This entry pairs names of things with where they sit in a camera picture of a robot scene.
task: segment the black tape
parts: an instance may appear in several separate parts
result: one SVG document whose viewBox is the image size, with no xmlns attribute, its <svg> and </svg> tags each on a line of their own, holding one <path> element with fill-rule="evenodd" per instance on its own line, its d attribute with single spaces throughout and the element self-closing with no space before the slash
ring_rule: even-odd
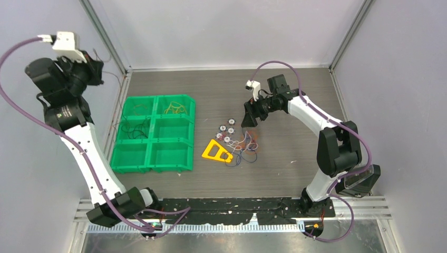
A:
<svg viewBox="0 0 447 253">
<path fill-rule="evenodd" d="M 306 216 L 298 206 L 298 199 L 292 198 L 204 198 L 204 199 L 163 199 L 160 201 L 164 211 L 179 211 L 186 207 L 191 210 L 179 224 L 203 225 L 247 224 L 253 213 L 256 213 L 259 225 L 295 224 L 292 218 L 319 218 Z M 335 217 L 332 201 L 325 207 L 325 217 Z M 167 219 L 167 224 L 173 224 L 179 215 L 157 216 Z"/>
</svg>

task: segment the aluminum frame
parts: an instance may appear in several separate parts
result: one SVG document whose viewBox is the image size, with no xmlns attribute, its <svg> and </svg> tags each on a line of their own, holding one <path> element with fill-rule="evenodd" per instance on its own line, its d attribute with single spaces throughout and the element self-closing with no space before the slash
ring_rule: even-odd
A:
<svg viewBox="0 0 447 253">
<path fill-rule="evenodd" d="M 338 48 L 337 53 L 335 54 L 335 57 L 329 66 L 329 71 L 333 72 L 335 70 L 335 67 L 337 67 L 338 62 L 342 58 L 346 48 L 349 46 L 349 43 L 351 42 L 351 40 L 354 37 L 355 33 L 357 32 L 358 28 L 362 24 L 362 21 L 367 16 L 368 11 L 370 10 L 370 8 L 374 2 L 375 2 L 375 0 L 364 0 L 362 7 L 360 7 L 360 10 L 358 11 L 357 15 L 355 16 L 351 27 L 349 28 L 345 38 L 342 41 L 342 44 Z"/>
<path fill-rule="evenodd" d="M 120 70 L 122 75 L 125 75 L 128 70 L 124 66 L 123 61 L 121 60 L 118 52 L 116 51 L 115 47 L 113 46 L 113 43 L 105 31 L 104 26 L 102 25 L 96 11 L 94 10 L 92 3 L 90 3 L 89 0 L 79 0 L 82 7 L 85 10 L 85 13 L 89 17 L 90 21 L 92 22 L 93 26 L 95 27 L 95 30 L 97 31 L 99 37 L 101 38 L 102 42 L 104 43 L 105 47 L 109 51 L 110 55 L 112 56 L 112 59 L 115 61 L 118 69 Z"/>
<path fill-rule="evenodd" d="M 376 220 L 379 226 L 383 242 L 387 252 L 400 252 L 396 243 L 392 226 L 392 217 L 385 197 L 383 196 L 368 196 L 361 199 L 353 197 L 344 197 L 354 210 L 355 220 Z M 332 198 L 334 204 L 335 217 L 325 218 L 325 220 L 350 220 L 348 207 L 336 198 Z M 94 233 L 136 233 L 135 229 L 128 228 L 126 225 L 118 224 L 112 228 L 100 227 L 91 224 L 88 221 L 86 213 L 93 208 L 90 199 L 81 199 L 75 219 L 73 221 L 73 242 L 69 253 L 81 253 L 82 246 L 85 242 L 85 236 L 89 232 Z M 223 225 L 178 225 L 178 228 L 172 230 L 172 233 L 228 233 L 228 232 L 298 232 L 303 228 L 304 221 L 315 221 L 319 218 L 296 218 L 297 225 L 287 226 L 259 226 L 257 225 L 257 218 L 253 216 L 250 223 L 239 226 L 223 226 Z M 158 219 L 145 219 L 147 222 L 159 222 Z"/>
</svg>

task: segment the dark wooden floor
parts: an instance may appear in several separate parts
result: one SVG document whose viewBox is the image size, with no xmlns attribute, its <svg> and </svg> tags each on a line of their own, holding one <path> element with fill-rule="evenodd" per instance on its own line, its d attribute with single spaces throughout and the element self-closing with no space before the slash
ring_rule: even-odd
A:
<svg viewBox="0 0 447 253">
<path fill-rule="evenodd" d="M 245 83 L 253 70 L 135 72 L 128 96 L 188 94 L 196 100 L 194 169 L 177 172 L 119 174 L 126 188 L 150 187 L 160 198 L 300 196 L 317 171 L 317 137 L 303 123 L 285 112 L 269 114 L 256 127 L 258 160 L 230 168 L 201 157 L 218 127 L 229 118 L 239 126 L 244 102 L 251 93 Z M 343 119 L 327 69 L 300 69 L 303 91 L 320 108 Z M 285 74 L 292 89 L 298 86 L 291 70 L 261 70 L 255 80 L 268 89 L 267 79 Z"/>
</svg>

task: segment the white bracket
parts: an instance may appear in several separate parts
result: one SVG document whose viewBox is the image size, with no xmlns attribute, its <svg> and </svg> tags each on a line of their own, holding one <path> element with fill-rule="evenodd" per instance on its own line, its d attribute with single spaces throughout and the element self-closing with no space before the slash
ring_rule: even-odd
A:
<svg viewBox="0 0 447 253">
<path fill-rule="evenodd" d="M 92 162 L 95 173 L 98 175 L 99 181 L 102 187 L 105 189 L 105 193 L 110 199 L 115 198 L 115 193 L 119 192 L 121 194 L 125 193 L 126 190 L 123 184 L 116 178 L 109 163 L 104 157 L 104 153 L 96 139 L 95 125 L 88 122 L 86 126 L 82 127 L 77 125 L 65 131 L 65 134 L 72 138 L 74 141 L 84 149 L 84 152 L 89 156 Z M 96 186 L 93 176 L 90 172 L 87 163 L 85 162 L 82 154 L 74 147 L 73 144 L 68 142 L 66 139 L 62 138 L 62 141 L 70 149 L 72 155 L 76 159 L 77 165 L 81 169 L 82 175 L 84 176 L 87 185 L 89 187 L 90 196 L 92 198 L 92 204 L 99 203 L 100 205 L 105 203 L 104 198 L 100 195 L 100 191 Z M 147 194 L 144 196 L 145 201 L 151 200 L 148 198 Z"/>
<path fill-rule="evenodd" d="M 255 101 L 257 101 L 258 100 L 259 91 L 261 90 L 261 84 L 259 82 L 256 82 L 256 81 L 248 80 L 247 83 L 245 84 L 245 87 L 253 92 L 253 99 Z"/>
<path fill-rule="evenodd" d="M 57 32 L 53 50 L 58 56 L 65 56 L 73 62 L 87 62 L 84 54 L 78 50 L 79 37 L 72 32 Z"/>
</svg>

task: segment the metal corner post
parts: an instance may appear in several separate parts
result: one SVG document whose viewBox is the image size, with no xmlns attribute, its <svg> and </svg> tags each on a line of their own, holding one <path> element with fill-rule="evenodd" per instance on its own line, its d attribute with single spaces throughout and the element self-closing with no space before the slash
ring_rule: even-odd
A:
<svg viewBox="0 0 447 253">
<path fill-rule="evenodd" d="M 368 11 L 370 10 L 370 7 L 375 2 L 375 0 L 364 0 L 362 7 L 358 11 L 357 15 L 355 16 L 355 19 L 349 28 L 349 31 L 346 33 L 345 38 L 343 39 L 342 44 L 338 48 L 337 53 L 335 54 L 334 59 L 332 60 L 332 63 L 329 66 L 329 71 L 332 73 L 335 70 L 335 67 L 337 67 L 338 62 L 343 56 L 343 53 L 345 52 L 346 48 L 349 46 L 349 43 L 351 42 L 352 38 L 354 37 L 355 33 L 357 32 L 358 28 L 362 24 L 362 21 L 365 19 L 366 15 L 368 14 Z"/>
<path fill-rule="evenodd" d="M 87 16 L 89 17 L 90 21 L 92 22 L 93 26 L 95 27 L 95 30 L 98 32 L 98 35 L 101 38 L 102 42 L 104 43 L 105 47 L 110 52 L 110 55 L 112 56 L 113 60 L 116 62 L 116 65 L 118 66 L 118 69 L 120 70 L 121 74 L 125 75 L 127 72 L 127 69 L 124 66 L 115 47 L 113 46 L 113 43 L 110 40 L 110 37 L 107 35 L 107 32 L 105 31 L 104 26 L 102 25 L 98 15 L 96 14 L 96 12 L 92 6 L 92 3 L 90 3 L 90 0 L 79 0 L 79 2 L 81 3 L 82 7 L 84 8 L 85 13 L 87 13 Z"/>
</svg>

